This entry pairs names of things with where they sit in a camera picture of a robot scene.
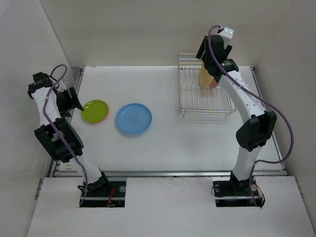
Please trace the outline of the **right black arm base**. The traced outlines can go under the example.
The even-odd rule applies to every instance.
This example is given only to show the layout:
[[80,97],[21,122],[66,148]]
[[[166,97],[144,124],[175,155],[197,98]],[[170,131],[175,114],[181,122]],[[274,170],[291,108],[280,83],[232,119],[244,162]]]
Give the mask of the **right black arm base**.
[[212,194],[215,196],[216,207],[263,207],[266,199],[259,189],[255,178],[238,181],[235,178],[229,180],[214,179]]

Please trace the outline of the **orange plastic plate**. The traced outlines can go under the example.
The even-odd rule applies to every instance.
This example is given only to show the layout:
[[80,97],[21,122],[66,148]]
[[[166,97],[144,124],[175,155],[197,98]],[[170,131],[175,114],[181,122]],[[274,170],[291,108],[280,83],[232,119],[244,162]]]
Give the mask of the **orange plastic plate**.
[[98,104],[92,109],[92,123],[102,122],[109,114],[109,106],[107,104]]

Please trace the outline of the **pink plastic plate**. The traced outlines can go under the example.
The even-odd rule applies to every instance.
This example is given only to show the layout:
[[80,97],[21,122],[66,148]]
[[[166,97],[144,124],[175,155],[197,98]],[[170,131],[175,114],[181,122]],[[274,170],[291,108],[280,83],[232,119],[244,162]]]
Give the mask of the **pink plastic plate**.
[[218,82],[215,80],[214,77],[211,78],[211,82],[210,82],[209,86],[210,86],[211,88],[215,88],[215,87],[218,86]]

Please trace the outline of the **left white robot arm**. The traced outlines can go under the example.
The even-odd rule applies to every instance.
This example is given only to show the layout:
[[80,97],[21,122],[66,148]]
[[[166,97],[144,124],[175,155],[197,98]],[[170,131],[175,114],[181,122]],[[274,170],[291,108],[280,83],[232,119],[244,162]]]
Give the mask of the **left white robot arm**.
[[89,197],[105,196],[113,188],[107,176],[83,157],[83,142],[68,122],[70,110],[83,110],[73,87],[58,90],[52,76],[39,72],[28,86],[28,95],[37,105],[39,128],[36,138],[55,161],[70,163],[84,178],[79,189]]

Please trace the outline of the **green plastic plate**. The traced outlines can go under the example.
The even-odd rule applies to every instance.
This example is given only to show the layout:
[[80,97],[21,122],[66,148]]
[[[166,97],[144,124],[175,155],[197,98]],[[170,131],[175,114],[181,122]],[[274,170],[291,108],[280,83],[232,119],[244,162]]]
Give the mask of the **green plastic plate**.
[[91,100],[83,106],[81,117],[85,122],[98,123],[104,120],[109,113],[109,106],[102,100]]

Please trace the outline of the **yellow plastic plate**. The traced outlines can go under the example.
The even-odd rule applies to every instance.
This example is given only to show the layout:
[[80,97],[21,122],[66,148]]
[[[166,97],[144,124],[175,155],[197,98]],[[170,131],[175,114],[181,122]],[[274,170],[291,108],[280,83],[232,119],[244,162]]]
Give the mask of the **yellow plastic plate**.
[[213,81],[213,76],[211,76],[204,64],[201,66],[200,74],[199,74],[199,84],[202,88],[211,87],[211,83]]

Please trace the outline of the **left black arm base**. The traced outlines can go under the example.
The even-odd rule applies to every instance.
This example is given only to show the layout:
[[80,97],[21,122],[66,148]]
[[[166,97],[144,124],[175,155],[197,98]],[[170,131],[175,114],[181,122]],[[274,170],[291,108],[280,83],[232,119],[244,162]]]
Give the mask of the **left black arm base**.
[[79,186],[81,197],[79,207],[121,208],[125,207],[126,179],[110,179],[109,188],[88,192],[85,197],[83,186]]

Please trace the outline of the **blue plastic plate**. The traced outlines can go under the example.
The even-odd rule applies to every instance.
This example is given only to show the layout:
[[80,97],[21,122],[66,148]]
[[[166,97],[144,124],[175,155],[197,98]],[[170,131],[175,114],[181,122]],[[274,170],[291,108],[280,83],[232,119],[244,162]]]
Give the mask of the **blue plastic plate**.
[[123,106],[116,115],[117,129],[128,136],[144,133],[151,125],[152,113],[143,104],[131,103]]

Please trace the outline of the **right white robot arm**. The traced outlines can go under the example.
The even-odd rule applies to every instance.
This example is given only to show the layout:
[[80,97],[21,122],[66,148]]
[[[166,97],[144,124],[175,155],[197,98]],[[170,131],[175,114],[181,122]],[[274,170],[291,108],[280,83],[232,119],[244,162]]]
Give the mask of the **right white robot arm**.
[[221,86],[232,99],[243,122],[236,132],[239,152],[229,181],[230,191],[239,195],[246,190],[251,169],[261,148],[272,136],[277,115],[273,111],[268,112],[260,100],[250,94],[238,66],[228,59],[231,49],[230,45],[224,46],[221,36],[205,36],[196,58],[203,62],[200,86]]

